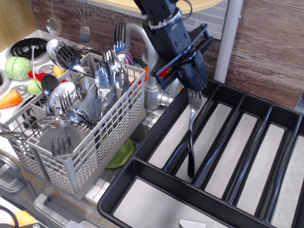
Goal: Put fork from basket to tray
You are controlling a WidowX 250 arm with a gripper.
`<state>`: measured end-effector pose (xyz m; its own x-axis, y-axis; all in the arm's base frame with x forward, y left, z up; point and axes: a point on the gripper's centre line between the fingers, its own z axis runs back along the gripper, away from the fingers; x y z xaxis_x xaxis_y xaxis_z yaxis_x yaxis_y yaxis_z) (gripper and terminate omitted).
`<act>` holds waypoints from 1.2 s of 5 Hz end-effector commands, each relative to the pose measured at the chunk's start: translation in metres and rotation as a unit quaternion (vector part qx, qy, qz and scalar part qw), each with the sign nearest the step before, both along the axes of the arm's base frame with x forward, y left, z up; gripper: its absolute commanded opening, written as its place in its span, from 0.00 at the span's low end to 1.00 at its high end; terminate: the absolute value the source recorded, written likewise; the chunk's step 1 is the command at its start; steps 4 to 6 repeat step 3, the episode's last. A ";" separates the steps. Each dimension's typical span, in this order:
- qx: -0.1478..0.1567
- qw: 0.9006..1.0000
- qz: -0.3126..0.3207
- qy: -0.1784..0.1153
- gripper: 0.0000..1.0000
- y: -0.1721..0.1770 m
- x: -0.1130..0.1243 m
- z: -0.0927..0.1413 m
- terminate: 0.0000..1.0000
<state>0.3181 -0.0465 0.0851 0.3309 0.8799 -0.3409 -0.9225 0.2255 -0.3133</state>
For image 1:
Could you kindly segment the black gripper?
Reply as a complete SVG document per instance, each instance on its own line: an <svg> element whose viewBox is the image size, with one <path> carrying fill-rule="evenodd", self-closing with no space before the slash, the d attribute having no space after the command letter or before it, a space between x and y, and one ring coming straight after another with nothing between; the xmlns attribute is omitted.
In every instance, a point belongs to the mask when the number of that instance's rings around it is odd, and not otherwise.
<svg viewBox="0 0 304 228"><path fill-rule="evenodd" d="M202 53L214 42L207 24L188 32L180 14L163 21L148 14L143 28L158 54L151 75L160 87L167 87L176 78L188 89L202 91L207 87L208 76ZM167 67L171 67L171 71L162 78L160 72Z"/></svg>

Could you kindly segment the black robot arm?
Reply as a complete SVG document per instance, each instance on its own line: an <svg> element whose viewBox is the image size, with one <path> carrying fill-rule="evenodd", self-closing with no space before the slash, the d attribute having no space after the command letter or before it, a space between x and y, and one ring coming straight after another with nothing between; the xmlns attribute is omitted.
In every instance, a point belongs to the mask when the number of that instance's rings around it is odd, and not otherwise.
<svg viewBox="0 0 304 228"><path fill-rule="evenodd" d="M208 84L202 56L212 43L207 24L188 32L181 10L175 0L137 0L136 5L147 19L143 23L158 60L151 75L165 89L175 79L195 91L203 91Z"/></svg>

